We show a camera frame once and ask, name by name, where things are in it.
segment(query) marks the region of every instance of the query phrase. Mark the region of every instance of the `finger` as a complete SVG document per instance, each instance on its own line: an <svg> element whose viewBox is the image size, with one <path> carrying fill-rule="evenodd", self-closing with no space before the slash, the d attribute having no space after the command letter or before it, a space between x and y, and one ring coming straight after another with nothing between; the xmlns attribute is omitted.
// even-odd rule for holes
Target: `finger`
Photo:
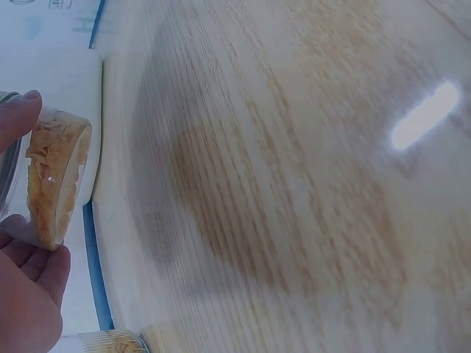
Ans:
<svg viewBox="0 0 471 353"><path fill-rule="evenodd" d="M32 281L37 281L46 268L51 252L36 248L31 257L21 266L23 273Z"/></svg>
<svg viewBox="0 0 471 353"><path fill-rule="evenodd" d="M30 257L35 247L20 240L14 240L5 246L2 251L18 267L21 267Z"/></svg>
<svg viewBox="0 0 471 353"><path fill-rule="evenodd" d="M3 249L5 246L12 242L13 238L9 235L0 232L0 249Z"/></svg>
<svg viewBox="0 0 471 353"><path fill-rule="evenodd" d="M42 106L41 95L36 90L17 101L0 104L0 152L35 127Z"/></svg>
<svg viewBox="0 0 471 353"><path fill-rule="evenodd" d="M57 251L51 253L43 273L36 281L49 293L58 307L62 305L62 298L70 270L71 253L65 246L61 246Z"/></svg>
<svg viewBox="0 0 471 353"><path fill-rule="evenodd" d="M22 215L10 215L0 222L0 249L11 243L11 234L21 232L26 223Z"/></svg>

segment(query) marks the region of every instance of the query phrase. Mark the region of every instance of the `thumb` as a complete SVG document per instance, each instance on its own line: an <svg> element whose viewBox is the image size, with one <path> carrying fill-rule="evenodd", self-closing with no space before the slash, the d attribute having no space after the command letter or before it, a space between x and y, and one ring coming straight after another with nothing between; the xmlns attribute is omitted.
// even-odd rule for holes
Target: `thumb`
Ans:
<svg viewBox="0 0 471 353"><path fill-rule="evenodd" d="M35 127L43 101L36 90L20 99L0 104L0 153Z"/></svg>

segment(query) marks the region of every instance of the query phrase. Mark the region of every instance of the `clear plastic container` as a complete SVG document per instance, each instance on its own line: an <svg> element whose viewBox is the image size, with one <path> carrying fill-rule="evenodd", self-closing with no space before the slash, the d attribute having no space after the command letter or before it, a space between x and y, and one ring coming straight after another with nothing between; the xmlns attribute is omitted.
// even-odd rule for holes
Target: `clear plastic container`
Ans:
<svg viewBox="0 0 471 353"><path fill-rule="evenodd" d="M18 93L0 92L0 104ZM0 156L0 230L47 250L63 243L91 141L88 120L43 106L35 128Z"/></svg>
<svg viewBox="0 0 471 353"><path fill-rule="evenodd" d="M110 330L62 336L50 353L150 353L134 332Z"/></svg>

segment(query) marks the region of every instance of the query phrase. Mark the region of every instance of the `blue stripe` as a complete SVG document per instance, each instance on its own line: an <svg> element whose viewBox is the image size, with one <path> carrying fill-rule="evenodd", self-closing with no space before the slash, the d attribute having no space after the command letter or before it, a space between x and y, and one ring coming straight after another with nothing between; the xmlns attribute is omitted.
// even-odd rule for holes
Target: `blue stripe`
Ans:
<svg viewBox="0 0 471 353"><path fill-rule="evenodd" d="M98 324L102 331L114 329L110 305L106 297L105 283L103 282L98 246L96 245L95 223L93 222L91 201L83 207L83 225L85 228L88 270L90 271L91 288L93 291L93 300L95 301Z"/></svg>
<svg viewBox="0 0 471 353"><path fill-rule="evenodd" d="M88 44L89 49L93 49L95 44L96 35L98 34L98 28L100 21L103 16L103 10L105 9L106 0L100 0L100 5L98 6L98 11L96 12L95 22L93 22L93 28L91 30L90 43Z"/></svg>

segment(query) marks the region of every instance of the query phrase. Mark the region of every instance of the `wood grain surface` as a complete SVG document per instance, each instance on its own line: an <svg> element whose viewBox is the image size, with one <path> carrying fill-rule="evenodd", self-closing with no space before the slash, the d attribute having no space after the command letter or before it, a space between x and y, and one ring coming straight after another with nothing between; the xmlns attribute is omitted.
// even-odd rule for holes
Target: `wood grain surface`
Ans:
<svg viewBox="0 0 471 353"><path fill-rule="evenodd" d="M117 327L154 353L471 351L468 1L115 7L93 200Z"/></svg>

